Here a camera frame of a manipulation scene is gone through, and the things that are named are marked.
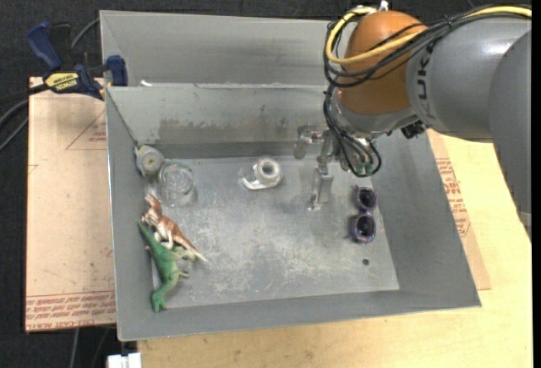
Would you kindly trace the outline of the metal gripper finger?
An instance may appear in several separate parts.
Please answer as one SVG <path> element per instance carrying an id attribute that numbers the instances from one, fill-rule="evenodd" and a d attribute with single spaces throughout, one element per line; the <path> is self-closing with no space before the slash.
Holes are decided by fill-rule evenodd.
<path id="1" fill-rule="evenodd" d="M 306 124 L 298 127 L 298 138 L 296 140 L 293 156 L 296 159 L 303 159 L 306 156 L 308 145 L 319 144 L 324 141 L 325 131 L 317 125 Z"/>
<path id="2" fill-rule="evenodd" d="M 327 169 L 316 168 L 312 179 L 312 193 L 309 200 L 309 207 L 318 210 L 327 204 L 331 199 L 331 186 L 333 176 Z"/>

